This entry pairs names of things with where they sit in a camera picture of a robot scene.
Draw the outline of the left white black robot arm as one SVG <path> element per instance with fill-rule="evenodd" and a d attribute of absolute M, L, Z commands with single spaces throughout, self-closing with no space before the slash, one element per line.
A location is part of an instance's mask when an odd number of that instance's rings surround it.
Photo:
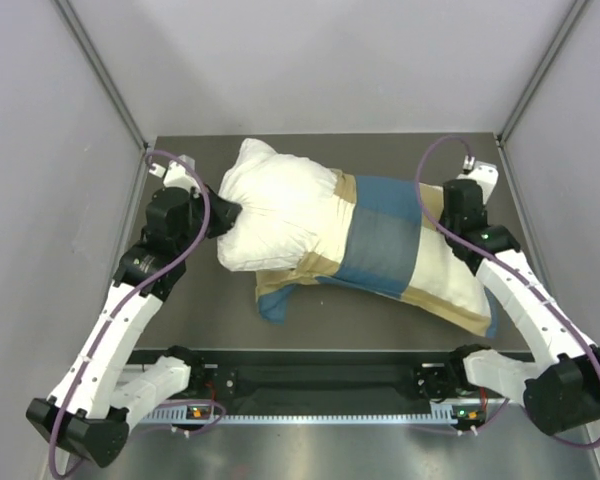
<path fill-rule="evenodd" d="M 62 381 L 33 399 L 26 418 L 49 443 L 99 467 L 121 453 L 134 428 L 175 395 L 210 391 L 200 355 L 165 350 L 124 386 L 119 378 L 150 320 L 166 303 L 199 243 L 227 233 L 242 208 L 213 190 L 164 187 L 145 210 L 139 239 L 121 257 L 105 305 Z"/>

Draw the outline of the white pillow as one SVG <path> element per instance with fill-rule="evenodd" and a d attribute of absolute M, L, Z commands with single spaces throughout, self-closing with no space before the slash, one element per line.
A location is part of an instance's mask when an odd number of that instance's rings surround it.
<path fill-rule="evenodd" d="M 342 196 L 344 180 L 340 170 L 245 139 L 219 188 L 221 198 L 242 207 L 218 239 L 221 265 L 233 272 L 291 270 L 309 253 L 340 263 L 354 208 Z"/>

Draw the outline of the checkered blue beige white pillowcase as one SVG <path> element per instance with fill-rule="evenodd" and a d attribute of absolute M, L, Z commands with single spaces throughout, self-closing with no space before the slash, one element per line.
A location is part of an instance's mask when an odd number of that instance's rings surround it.
<path fill-rule="evenodd" d="M 498 325 L 493 295 L 457 259 L 422 211 L 442 211 L 442 189 L 336 171 L 327 230 L 292 269 L 259 271 L 260 316 L 284 322 L 298 285 L 362 290 L 419 307 L 475 335 Z"/>

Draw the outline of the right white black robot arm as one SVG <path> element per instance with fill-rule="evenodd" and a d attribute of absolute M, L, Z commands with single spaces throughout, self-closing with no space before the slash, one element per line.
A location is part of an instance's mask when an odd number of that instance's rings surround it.
<path fill-rule="evenodd" d="M 533 356 L 523 362 L 473 351 L 447 370 L 449 388 L 461 396 L 479 387 L 497 392 L 549 436 L 600 420 L 600 347 L 547 292 L 511 232 L 489 223 L 476 181 L 445 182 L 443 202 L 441 230 L 454 255 L 503 307 Z"/>

